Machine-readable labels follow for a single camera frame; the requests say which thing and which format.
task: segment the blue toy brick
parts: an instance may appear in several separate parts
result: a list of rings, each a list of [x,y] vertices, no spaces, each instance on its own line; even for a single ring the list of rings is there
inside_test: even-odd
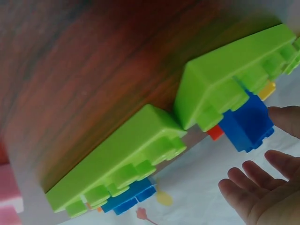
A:
[[[219,125],[237,151],[250,152],[261,146],[265,137],[271,136],[274,124],[261,99],[248,90],[246,93],[249,100],[238,110],[225,112]]]
[[[121,211],[125,212],[132,206],[137,204],[137,200],[135,198],[136,196],[138,196],[140,202],[152,196],[155,193],[155,188],[153,186],[154,184],[148,178],[140,181],[135,181],[134,183],[129,185],[128,191],[117,197],[110,197],[107,200],[107,203],[104,204],[101,208],[103,212],[116,210],[118,212],[116,214],[119,215]]]
[[[138,202],[142,202],[145,201],[147,198],[150,198],[152,195],[154,195],[156,193],[156,190],[154,187],[150,187],[147,190],[144,190],[143,192],[141,192],[140,194],[138,194],[136,196],[136,199],[138,200]]]
[[[137,204],[136,198],[132,198],[129,201],[123,203],[122,205],[119,205],[118,207],[114,208],[113,211],[118,216],[123,212],[126,212],[130,208],[134,207],[136,204]]]

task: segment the pink toy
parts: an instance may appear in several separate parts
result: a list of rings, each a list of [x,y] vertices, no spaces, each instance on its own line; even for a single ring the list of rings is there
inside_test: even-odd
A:
[[[1,225],[22,225],[18,214],[13,206],[7,206],[0,209],[0,224]]]
[[[0,225],[20,225],[23,199],[10,164],[0,165]]]

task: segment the wooden surface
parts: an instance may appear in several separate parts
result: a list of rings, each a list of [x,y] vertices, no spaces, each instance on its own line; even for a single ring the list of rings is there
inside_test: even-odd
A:
[[[170,112],[188,60],[280,21],[298,32],[299,11],[296,0],[0,1],[1,138],[19,183],[48,191],[146,103]]]

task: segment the toy building block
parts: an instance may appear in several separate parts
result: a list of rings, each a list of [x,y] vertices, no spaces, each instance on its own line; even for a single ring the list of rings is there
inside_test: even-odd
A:
[[[221,129],[221,127],[217,124],[212,129],[207,131],[207,134],[212,138],[212,140],[216,141],[224,134],[224,132]]]
[[[167,112],[146,105],[61,179],[47,199],[54,212],[65,209],[72,218],[87,211],[82,195],[98,208],[183,152],[185,134]]]
[[[0,208],[0,224],[1,225],[22,225],[18,214],[13,206]]]
[[[174,111],[184,129],[207,132],[300,61],[300,41],[281,24],[220,47],[185,66]]]
[[[274,82],[269,81],[267,86],[265,86],[264,89],[262,89],[257,95],[262,101],[264,101],[268,97],[270,97],[275,90],[276,84]]]
[[[274,125],[261,99],[249,91],[246,92],[250,96],[249,100],[238,110],[225,112],[219,125],[237,151],[250,152],[257,149],[263,139],[274,132]]]
[[[103,212],[114,210],[117,215],[127,211],[139,202],[151,197],[155,192],[154,184],[148,178],[129,185],[129,190],[117,197],[110,197],[101,208]]]
[[[0,209],[12,206],[17,213],[23,212],[23,198],[10,164],[0,165],[0,180]]]
[[[23,212],[23,198],[10,164],[0,165],[0,224],[20,225],[17,213]]]

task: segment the green toy brick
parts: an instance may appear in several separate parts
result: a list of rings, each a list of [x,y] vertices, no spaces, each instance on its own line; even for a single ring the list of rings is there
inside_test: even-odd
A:
[[[206,132],[300,62],[300,41],[281,24],[220,47],[186,64],[174,104],[184,129]]]
[[[86,211],[82,195],[91,208],[99,207],[183,152],[185,134],[167,112],[146,105],[60,180],[47,199],[54,212],[67,210],[70,217]]]

